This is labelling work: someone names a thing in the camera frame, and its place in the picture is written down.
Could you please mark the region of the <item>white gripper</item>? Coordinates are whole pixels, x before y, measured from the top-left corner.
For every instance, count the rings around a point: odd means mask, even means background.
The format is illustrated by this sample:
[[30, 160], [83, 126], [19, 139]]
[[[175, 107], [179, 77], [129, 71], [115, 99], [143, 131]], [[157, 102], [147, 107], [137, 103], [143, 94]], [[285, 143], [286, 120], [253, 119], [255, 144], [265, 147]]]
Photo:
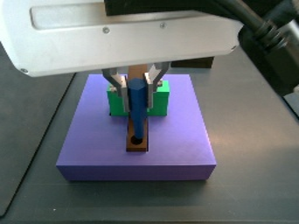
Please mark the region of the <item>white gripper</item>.
[[127, 77], [111, 67], [154, 63], [145, 73], [151, 109], [170, 61], [231, 53], [241, 28], [197, 11], [110, 17], [103, 0], [0, 0], [0, 42], [15, 68], [32, 77], [106, 68], [126, 112]]

